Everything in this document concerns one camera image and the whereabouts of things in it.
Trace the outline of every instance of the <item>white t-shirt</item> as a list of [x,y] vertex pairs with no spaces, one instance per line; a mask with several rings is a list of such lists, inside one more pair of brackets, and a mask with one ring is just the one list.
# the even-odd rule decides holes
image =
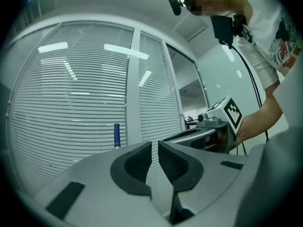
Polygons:
[[255,69],[264,89],[292,68],[303,48],[296,25],[279,0],[248,0],[253,14],[248,24],[253,43],[237,37],[241,52]]

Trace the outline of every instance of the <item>black cable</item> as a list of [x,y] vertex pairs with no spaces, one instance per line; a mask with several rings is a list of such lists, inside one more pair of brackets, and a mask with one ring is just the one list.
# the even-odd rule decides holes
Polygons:
[[[261,108],[261,106],[262,106],[261,97],[260,97],[260,94],[259,94],[259,90],[258,90],[256,81],[255,81],[255,79],[254,79],[254,77],[251,73],[251,70],[250,70],[248,64],[246,63],[246,61],[244,60],[244,58],[242,57],[242,55],[237,51],[237,49],[233,45],[231,47],[235,50],[236,53],[238,53],[238,55],[242,59],[244,65],[245,65],[245,67],[248,71],[248,74],[250,75],[250,80],[251,80],[252,85],[254,87],[254,91],[255,91],[256,98],[257,98],[258,106],[259,106],[259,108]],[[268,138],[268,132],[267,131],[265,131],[265,136],[266,136],[266,142],[268,142],[269,138]]]
[[243,146],[244,155],[247,156],[247,152],[246,152],[246,149],[245,149],[245,147],[244,147],[243,142],[242,142],[242,146]]

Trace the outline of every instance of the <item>window blind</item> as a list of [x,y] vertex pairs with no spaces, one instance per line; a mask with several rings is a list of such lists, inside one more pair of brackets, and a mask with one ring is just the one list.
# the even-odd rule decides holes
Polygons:
[[140,51],[148,60],[139,61],[140,116],[143,141],[152,141],[152,165],[147,174],[152,201],[161,214],[170,211],[172,185],[158,158],[158,141],[181,131],[180,116],[171,71],[161,40],[141,33]]
[[128,56],[133,30],[106,23],[62,24],[35,50],[19,77],[9,117],[12,155],[30,195],[84,157],[125,138]]

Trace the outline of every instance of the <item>blue marker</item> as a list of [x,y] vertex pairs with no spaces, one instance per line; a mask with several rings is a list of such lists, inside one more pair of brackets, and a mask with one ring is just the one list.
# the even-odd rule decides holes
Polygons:
[[115,123],[114,125],[114,141],[115,141],[115,149],[121,148],[120,143],[120,125],[118,123]]

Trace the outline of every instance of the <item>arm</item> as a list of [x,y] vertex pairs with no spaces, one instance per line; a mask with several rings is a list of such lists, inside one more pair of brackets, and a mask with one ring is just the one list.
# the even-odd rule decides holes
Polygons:
[[255,113],[244,117],[237,133],[237,145],[270,129],[280,119],[282,111],[276,102],[273,92],[279,86],[277,81],[265,89],[266,100]]

